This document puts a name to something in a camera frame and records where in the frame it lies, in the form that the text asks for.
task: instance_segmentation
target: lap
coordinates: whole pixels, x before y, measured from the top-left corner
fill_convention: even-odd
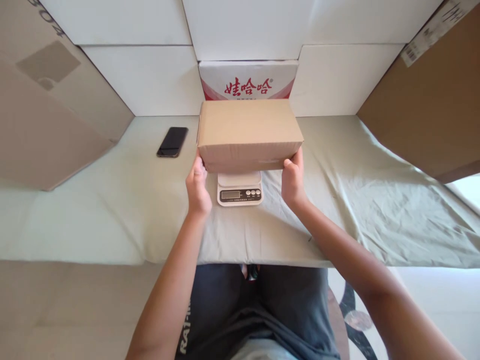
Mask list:
[[[258,280],[245,280],[238,264],[197,266],[178,354],[208,339],[248,299],[259,301],[278,321],[316,349],[332,349],[328,315],[328,270],[261,265]]]
[[[326,268],[262,265],[258,281],[267,311],[316,349],[335,351]]]

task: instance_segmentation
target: hand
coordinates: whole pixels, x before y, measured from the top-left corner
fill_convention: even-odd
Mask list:
[[[207,169],[203,164],[197,149],[190,173],[186,177],[186,192],[188,193],[188,213],[207,217],[212,210],[212,199],[205,188]]]
[[[302,147],[298,149],[291,160],[283,162],[281,172],[281,197],[292,210],[308,201],[304,188],[304,155]]]

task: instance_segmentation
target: dark pants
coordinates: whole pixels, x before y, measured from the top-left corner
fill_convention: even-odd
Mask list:
[[[229,359],[252,338],[299,359],[339,359],[329,321],[328,270],[261,265],[246,281],[238,264],[196,268],[178,359]]]

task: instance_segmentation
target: black smartphone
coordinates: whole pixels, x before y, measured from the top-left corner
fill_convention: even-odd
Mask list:
[[[168,129],[156,155],[159,158],[178,157],[188,132],[189,129],[186,127],[171,127]]]

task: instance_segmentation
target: floor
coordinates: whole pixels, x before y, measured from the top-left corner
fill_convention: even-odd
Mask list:
[[[4,360],[122,359],[161,267],[0,261],[0,354]],[[391,268],[419,306],[469,360],[480,360],[480,269]],[[345,281],[332,269],[337,302]],[[366,309],[355,294],[356,312]],[[387,353],[363,329],[371,359]],[[364,360],[349,340],[352,360]]]

